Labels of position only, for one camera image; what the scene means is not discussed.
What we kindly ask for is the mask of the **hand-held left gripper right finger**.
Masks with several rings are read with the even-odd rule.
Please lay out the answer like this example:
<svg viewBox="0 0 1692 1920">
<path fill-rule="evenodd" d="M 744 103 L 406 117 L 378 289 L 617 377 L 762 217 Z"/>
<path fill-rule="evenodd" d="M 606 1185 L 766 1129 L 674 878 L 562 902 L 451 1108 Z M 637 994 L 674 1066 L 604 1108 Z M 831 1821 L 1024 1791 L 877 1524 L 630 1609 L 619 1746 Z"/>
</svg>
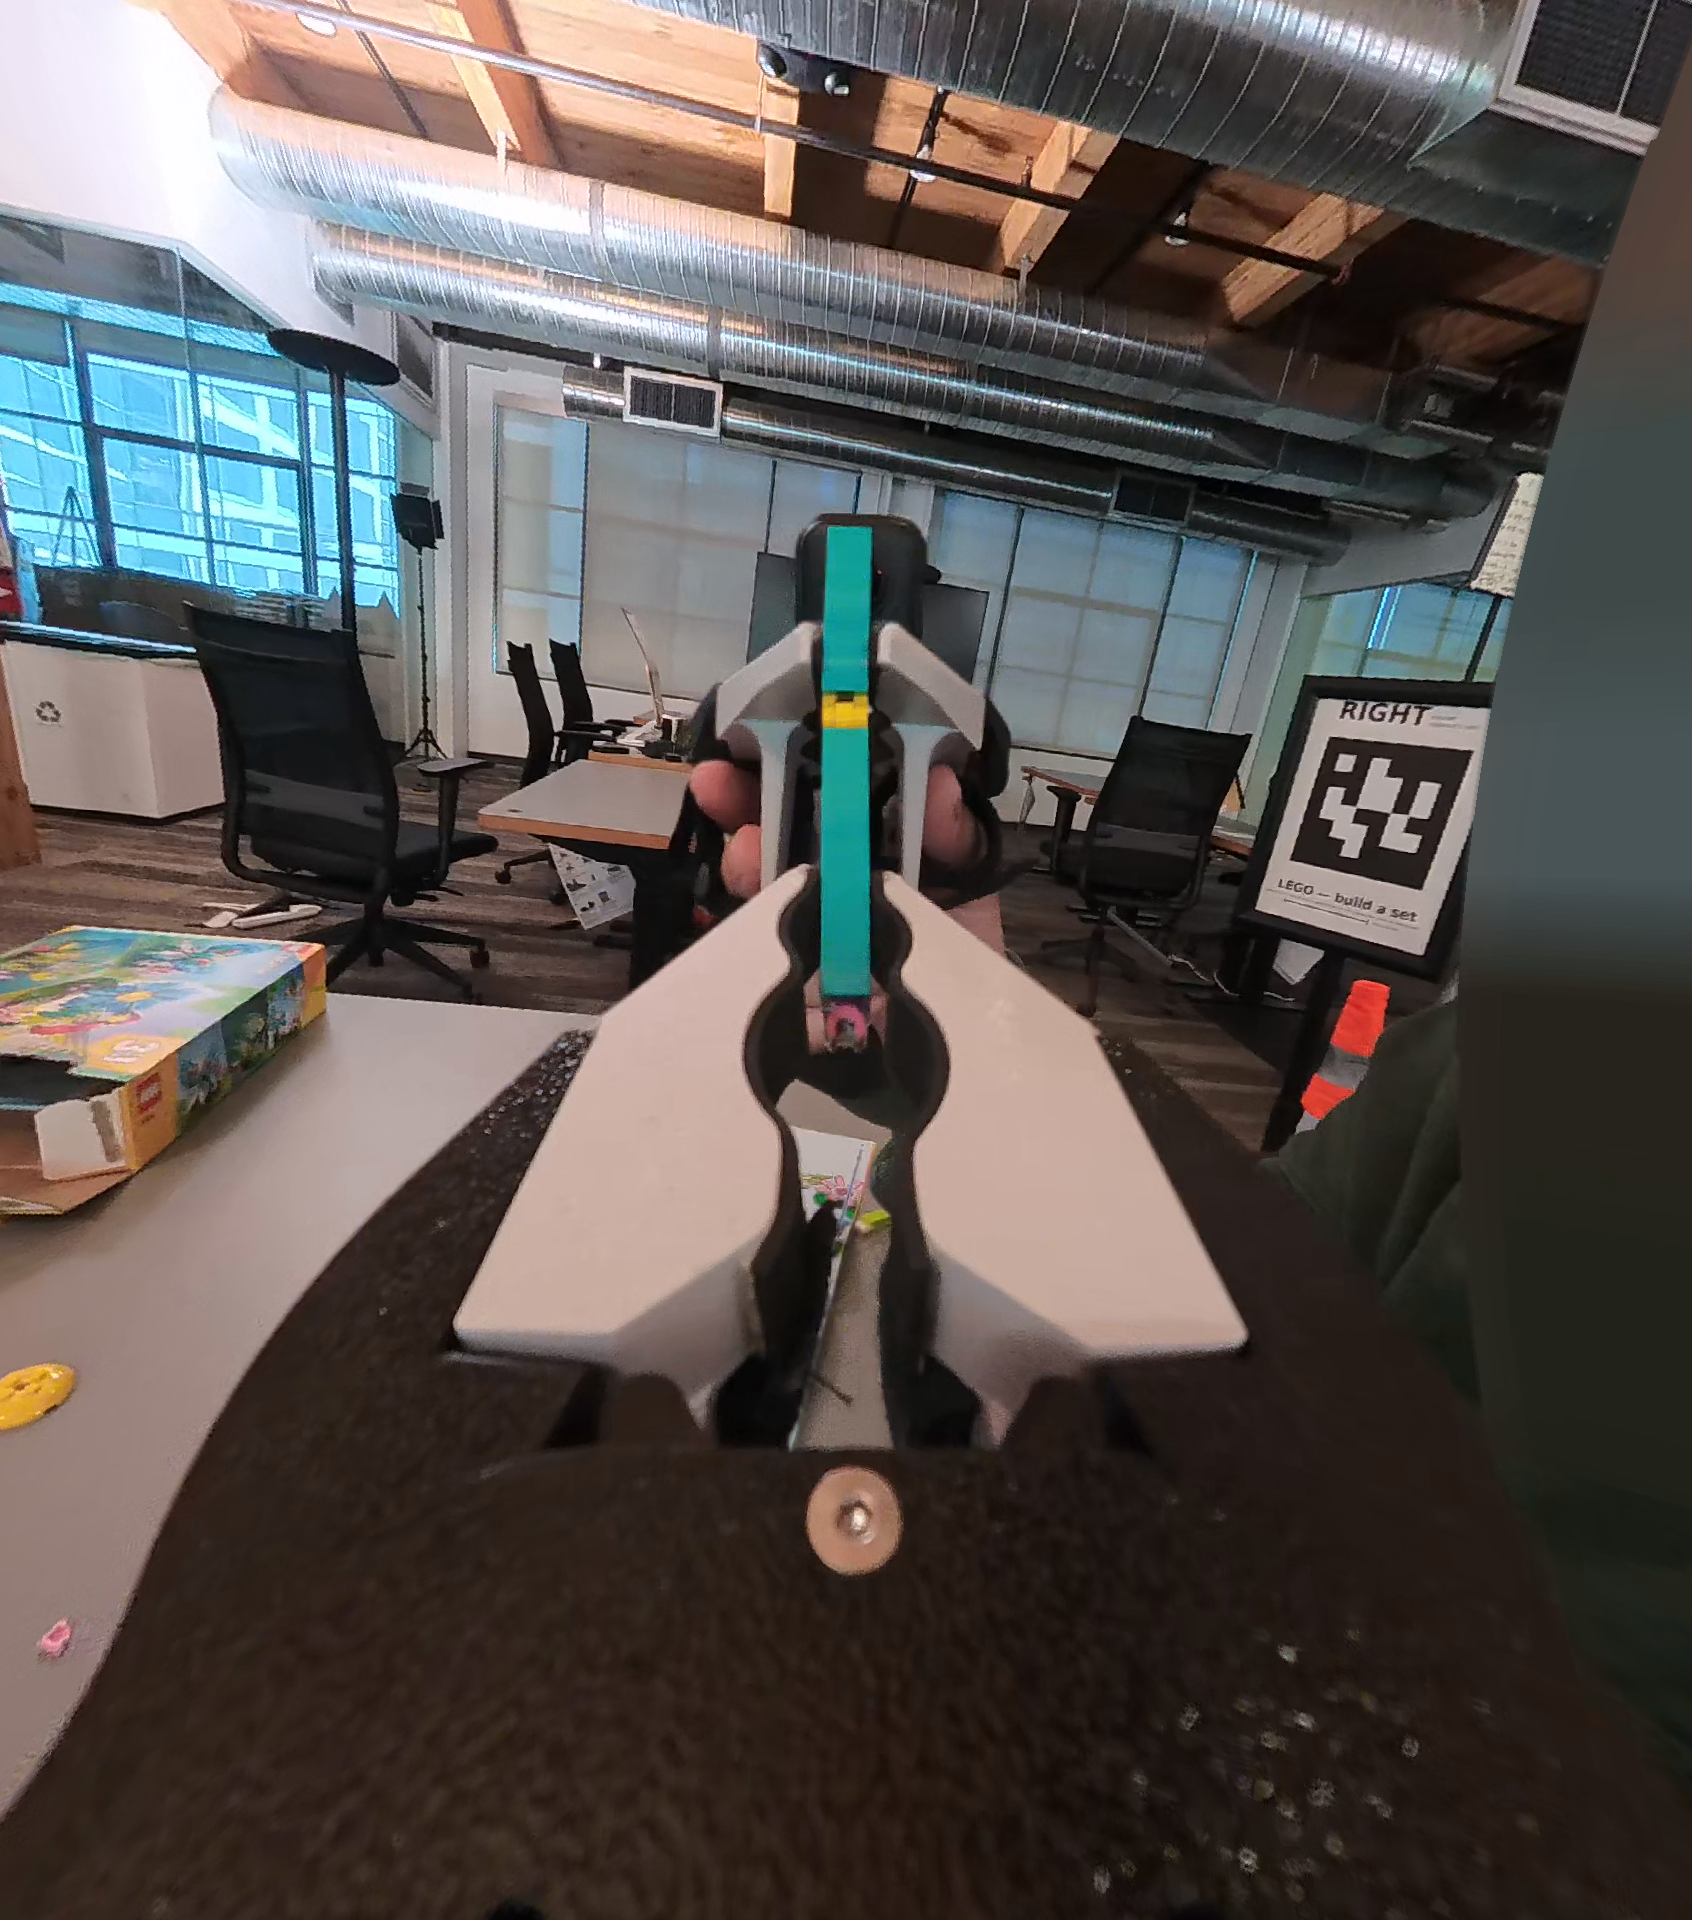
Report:
<svg viewBox="0 0 1692 1920">
<path fill-rule="evenodd" d="M 1247 1330 L 1098 1029 L 899 875 L 874 893 L 902 1103 L 881 1374 L 892 1444 L 1001 1439 L 1045 1380 Z"/>
</svg>

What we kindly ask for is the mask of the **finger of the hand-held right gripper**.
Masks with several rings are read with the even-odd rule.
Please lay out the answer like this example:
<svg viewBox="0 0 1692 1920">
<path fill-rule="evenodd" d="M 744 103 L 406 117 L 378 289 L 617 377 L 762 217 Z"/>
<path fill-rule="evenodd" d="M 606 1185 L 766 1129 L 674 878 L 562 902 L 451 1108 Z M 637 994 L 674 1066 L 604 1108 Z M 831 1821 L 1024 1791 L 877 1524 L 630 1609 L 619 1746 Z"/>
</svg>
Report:
<svg viewBox="0 0 1692 1920">
<path fill-rule="evenodd" d="M 822 629 L 798 623 L 715 690 L 715 739 L 759 776 L 762 887 L 788 867 L 803 756 L 818 747 L 820 662 Z"/>
<path fill-rule="evenodd" d="M 1001 728 L 984 694 L 946 666 L 899 623 L 884 623 L 872 654 L 872 710 L 884 723 L 896 773 L 899 874 L 910 887 L 924 875 L 929 771 L 950 767 L 983 808 L 1001 794 Z"/>
</svg>

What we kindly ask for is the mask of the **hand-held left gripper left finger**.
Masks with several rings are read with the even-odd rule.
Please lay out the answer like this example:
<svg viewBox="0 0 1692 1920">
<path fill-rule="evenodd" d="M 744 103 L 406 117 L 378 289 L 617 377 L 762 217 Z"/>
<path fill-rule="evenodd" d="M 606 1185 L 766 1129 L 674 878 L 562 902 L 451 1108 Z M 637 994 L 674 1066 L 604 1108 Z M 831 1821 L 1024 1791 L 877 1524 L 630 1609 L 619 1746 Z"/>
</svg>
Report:
<svg viewBox="0 0 1692 1920">
<path fill-rule="evenodd" d="M 463 1349 L 802 1406 L 831 1256 L 779 1098 L 811 1059 L 818 917 L 814 867 L 789 869 L 602 1022 L 455 1312 Z"/>
</svg>

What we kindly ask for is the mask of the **teal yellow lego assembly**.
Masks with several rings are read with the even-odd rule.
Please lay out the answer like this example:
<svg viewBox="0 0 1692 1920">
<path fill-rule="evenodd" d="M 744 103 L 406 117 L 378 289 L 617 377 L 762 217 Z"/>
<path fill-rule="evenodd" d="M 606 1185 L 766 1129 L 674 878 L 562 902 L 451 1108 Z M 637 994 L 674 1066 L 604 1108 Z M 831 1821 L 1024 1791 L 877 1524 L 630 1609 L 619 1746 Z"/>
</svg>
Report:
<svg viewBox="0 0 1692 1920">
<path fill-rule="evenodd" d="M 872 1037 L 872 529 L 825 536 L 820 620 L 820 1037 L 859 1055 Z"/>
</svg>

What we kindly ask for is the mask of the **person's right hand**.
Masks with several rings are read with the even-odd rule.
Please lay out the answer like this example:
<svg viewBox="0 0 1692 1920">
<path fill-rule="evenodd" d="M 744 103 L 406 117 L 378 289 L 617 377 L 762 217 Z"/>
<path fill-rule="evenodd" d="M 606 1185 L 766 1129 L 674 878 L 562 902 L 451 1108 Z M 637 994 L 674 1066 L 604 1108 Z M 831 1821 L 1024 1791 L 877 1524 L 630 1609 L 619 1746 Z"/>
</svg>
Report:
<svg viewBox="0 0 1692 1920">
<path fill-rule="evenodd" d="M 720 875 L 725 893 L 750 901 L 762 893 L 762 800 L 759 768 L 751 762 L 704 761 L 691 771 L 689 800 L 725 838 Z M 980 945 L 1005 954 L 1001 902 L 997 894 L 954 901 L 954 894 L 988 865 L 988 832 L 968 808 L 961 780 L 950 767 L 929 771 L 924 812 L 924 861 L 951 878 L 951 887 L 929 889 Z"/>
</svg>

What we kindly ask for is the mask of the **black computer monitor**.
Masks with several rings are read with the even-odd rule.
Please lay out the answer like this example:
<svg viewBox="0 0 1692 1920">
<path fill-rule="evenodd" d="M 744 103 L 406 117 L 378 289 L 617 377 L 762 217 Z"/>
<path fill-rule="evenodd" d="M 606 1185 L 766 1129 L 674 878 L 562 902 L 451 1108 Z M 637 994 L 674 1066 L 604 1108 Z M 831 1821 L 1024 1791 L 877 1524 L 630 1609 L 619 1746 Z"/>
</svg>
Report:
<svg viewBox="0 0 1692 1920">
<path fill-rule="evenodd" d="M 759 658 L 781 643 L 802 620 L 798 609 L 802 568 L 789 554 L 758 554 L 754 591 L 750 613 L 746 662 Z M 950 584 L 940 568 L 924 570 L 924 627 L 920 639 L 924 647 L 970 680 L 980 672 L 980 646 L 988 623 L 988 592 Z"/>
</svg>

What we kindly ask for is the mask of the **wooden top office desk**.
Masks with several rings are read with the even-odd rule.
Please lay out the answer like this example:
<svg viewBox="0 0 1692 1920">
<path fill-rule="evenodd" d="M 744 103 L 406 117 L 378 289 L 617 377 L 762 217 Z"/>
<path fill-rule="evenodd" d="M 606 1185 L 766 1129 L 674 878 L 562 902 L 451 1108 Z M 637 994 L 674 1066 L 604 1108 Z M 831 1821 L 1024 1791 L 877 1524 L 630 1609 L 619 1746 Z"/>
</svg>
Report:
<svg viewBox="0 0 1692 1920">
<path fill-rule="evenodd" d="M 637 883 L 629 989 L 640 992 L 691 923 L 681 817 L 689 768 L 648 757 L 578 761 L 480 809 L 496 838 L 536 838 L 587 860 L 629 867 Z"/>
</svg>

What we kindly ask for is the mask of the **black mesh office chair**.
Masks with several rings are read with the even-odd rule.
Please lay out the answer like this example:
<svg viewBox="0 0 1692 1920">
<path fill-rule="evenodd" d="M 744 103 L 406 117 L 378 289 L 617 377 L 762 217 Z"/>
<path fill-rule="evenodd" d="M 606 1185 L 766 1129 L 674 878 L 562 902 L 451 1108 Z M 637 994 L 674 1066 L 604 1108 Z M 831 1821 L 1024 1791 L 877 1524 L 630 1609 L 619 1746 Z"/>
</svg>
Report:
<svg viewBox="0 0 1692 1920">
<path fill-rule="evenodd" d="M 1055 834 L 1051 878 L 1069 887 L 1087 939 L 1047 941 L 1042 959 L 1083 959 L 1092 1019 L 1109 934 L 1151 926 L 1178 934 L 1204 893 L 1213 832 L 1247 756 L 1247 732 L 1213 732 L 1131 720 L 1109 776 L 1077 834 Z"/>
<path fill-rule="evenodd" d="M 478 998 L 471 974 L 451 968 L 436 946 L 462 946 L 486 972 L 486 941 L 401 919 L 399 908 L 438 894 L 459 861 L 499 848 L 459 827 L 462 783 L 486 762 L 425 761 L 436 823 L 408 823 L 351 635 L 205 606 L 188 606 L 188 623 L 218 713 L 225 867 L 293 901 L 353 908 L 326 935 L 332 983 L 359 961 L 378 968 L 401 954 Z"/>
</svg>

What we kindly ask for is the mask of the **paper sheet on floor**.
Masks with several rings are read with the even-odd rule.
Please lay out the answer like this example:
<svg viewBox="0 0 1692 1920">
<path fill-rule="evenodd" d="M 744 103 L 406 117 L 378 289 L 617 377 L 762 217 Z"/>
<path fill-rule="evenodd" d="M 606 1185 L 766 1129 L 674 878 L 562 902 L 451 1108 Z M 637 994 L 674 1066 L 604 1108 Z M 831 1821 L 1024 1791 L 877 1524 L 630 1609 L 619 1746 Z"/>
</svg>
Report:
<svg viewBox="0 0 1692 1920">
<path fill-rule="evenodd" d="M 550 843 L 545 850 L 581 930 L 606 930 L 637 908 L 637 875 L 630 867 L 598 861 L 556 843 Z"/>
</svg>

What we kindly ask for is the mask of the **white air vent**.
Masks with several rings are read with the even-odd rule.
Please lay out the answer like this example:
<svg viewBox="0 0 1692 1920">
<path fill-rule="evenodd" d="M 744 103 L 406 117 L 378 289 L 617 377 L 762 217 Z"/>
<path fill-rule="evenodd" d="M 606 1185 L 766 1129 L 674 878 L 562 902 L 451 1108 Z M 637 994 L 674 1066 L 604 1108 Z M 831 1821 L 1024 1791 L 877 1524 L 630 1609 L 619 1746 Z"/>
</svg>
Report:
<svg viewBox="0 0 1692 1920">
<path fill-rule="evenodd" d="M 687 373 L 625 369 L 619 373 L 619 421 L 648 432 L 721 440 L 725 384 Z"/>
</svg>

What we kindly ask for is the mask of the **orange traffic cone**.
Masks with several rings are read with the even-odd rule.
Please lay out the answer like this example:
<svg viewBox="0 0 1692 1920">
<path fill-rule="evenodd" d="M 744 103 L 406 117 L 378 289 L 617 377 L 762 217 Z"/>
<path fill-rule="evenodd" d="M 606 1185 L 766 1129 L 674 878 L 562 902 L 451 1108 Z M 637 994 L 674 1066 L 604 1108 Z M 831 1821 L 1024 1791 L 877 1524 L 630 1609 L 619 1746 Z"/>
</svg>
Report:
<svg viewBox="0 0 1692 1920">
<path fill-rule="evenodd" d="M 1298 1133 L 1320 1129 L 1360 1089 L 1386 1031 L 1389 1009 L 1391 989 L 1386 983 L 1357 979 L 1350 989 L 1323 1063 L 1301 1098 Z"/>
</svg>

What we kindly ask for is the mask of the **black speaker on tripod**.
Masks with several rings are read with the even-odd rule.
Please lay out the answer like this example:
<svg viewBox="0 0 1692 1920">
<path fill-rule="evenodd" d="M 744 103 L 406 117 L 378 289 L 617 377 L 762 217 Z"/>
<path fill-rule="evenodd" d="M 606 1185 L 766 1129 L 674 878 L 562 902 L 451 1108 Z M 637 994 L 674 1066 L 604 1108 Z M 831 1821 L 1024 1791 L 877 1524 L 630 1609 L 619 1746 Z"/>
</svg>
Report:
<svg viewBox="0 0 1692 1920">
<path fill-rule="evenodd" d="M 412 553 L 412 618 L 417 627 L 419 725 L 406 747 L 406 757 L 414 762 L 430 762 L 445 756 L 434 728 L 434 650 L 429 616 L 430 558 L 445 539 L 445 509 L 434 495 L 414 487 L 401 487 L 392 496 L 392 518 L 399 539 Z"/>
</svg>

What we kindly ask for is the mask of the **black framed tag sign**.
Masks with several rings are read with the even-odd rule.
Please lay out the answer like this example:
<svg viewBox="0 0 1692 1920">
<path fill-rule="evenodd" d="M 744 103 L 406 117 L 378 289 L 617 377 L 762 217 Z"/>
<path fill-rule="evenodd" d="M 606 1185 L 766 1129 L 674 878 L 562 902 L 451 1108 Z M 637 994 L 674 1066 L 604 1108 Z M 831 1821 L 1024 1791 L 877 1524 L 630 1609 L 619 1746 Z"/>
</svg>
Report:
<svg viewBox="0 0 1692 1920">
<path fill-rule="evenodd" d="M 1493 697 L 1493 684 L 1305 679 L 1234 926 L 1442 979 Z"/>
</svg>

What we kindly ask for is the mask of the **white recycling cabinet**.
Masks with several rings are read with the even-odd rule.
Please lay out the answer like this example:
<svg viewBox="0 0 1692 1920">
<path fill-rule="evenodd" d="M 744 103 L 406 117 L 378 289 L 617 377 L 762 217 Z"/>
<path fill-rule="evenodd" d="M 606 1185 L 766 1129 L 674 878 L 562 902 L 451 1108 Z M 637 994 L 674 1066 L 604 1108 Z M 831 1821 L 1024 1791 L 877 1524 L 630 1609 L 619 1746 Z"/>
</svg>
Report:
<svg viewBox="0 0 1692 1920">
<path fill-rule="evenodd" d="M 188 650 L 11 629 L 0 665 L 35 809 L 168 823 L 225 801 L 211 694 Z"/>
</svg>

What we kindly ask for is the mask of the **silver air duct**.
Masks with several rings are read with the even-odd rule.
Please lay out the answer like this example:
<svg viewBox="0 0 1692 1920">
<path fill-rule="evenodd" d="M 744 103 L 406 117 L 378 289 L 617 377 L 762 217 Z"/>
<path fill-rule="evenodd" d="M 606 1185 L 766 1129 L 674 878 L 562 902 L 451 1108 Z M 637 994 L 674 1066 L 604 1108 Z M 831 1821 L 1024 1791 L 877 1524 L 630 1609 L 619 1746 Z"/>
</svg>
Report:
<svg viewBox="0 0 1692 1920">
<path fill-rule="evenodd" d="M 1586 266 L 1616 245 L 1692 47 L 1692 4 L 656 12 Z"/>
<path fill-rule="evenodd" d="M 1005 435 L 1124 466 L 1250 484 L 1413 521 L 1479 516 L 1500 495 L 1496 473 L 1449 457 L 1406 458 L 1160 398 L 1092 396 L 946 354 L 613 291 L 353 229 L 319 224 L 307 265 L 315 289 L 334 300 L 896 421 Z"/>
<path fill-rule="evenodd" d="M 1243 336 L 646 191 L 496 167 L 227 89 L 211 93 L 205 122 L 225 177 L 251 200 L 334 229 L 1088 391 L 1171 388 L 1263 406 L 1276 396 L 1276 361 Z"/>
</svg>

